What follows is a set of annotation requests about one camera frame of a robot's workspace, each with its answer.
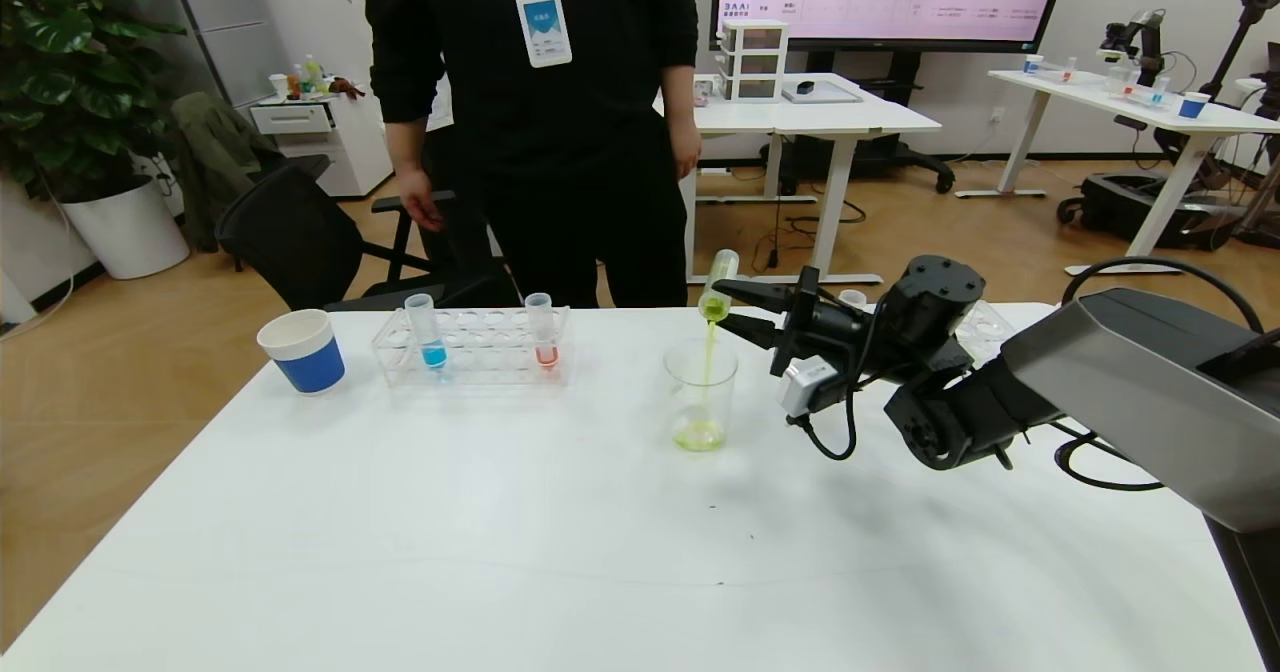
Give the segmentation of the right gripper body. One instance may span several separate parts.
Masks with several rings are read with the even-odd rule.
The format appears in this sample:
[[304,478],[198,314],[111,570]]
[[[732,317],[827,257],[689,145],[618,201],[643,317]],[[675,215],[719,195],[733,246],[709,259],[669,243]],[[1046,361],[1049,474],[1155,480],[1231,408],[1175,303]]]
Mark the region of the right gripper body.
[[819,284],[818,268],[803,268],[783,294],[783,325],[774,339],[771,375],[780,378],[795,358],[819,356],[850,376],[872,367],[876,315],[849,306]]

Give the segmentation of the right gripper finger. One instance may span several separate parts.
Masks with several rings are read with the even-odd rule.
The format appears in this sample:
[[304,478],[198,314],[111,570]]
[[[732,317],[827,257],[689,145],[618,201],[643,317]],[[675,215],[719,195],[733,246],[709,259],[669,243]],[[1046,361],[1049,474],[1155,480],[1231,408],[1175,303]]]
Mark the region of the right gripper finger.
[[782,332],[768,317],[730,314],[722,317],[716,326],[760,349],[777,348],[782,337]]
[[719,294],[726,294],[730,300],[736,300],[736,302],[744,306],[764,308],[764,311],[776,315],[786,312],[794,300],[794,292],[790,285],[782,284],[721,279],[713,283],[710,288]]

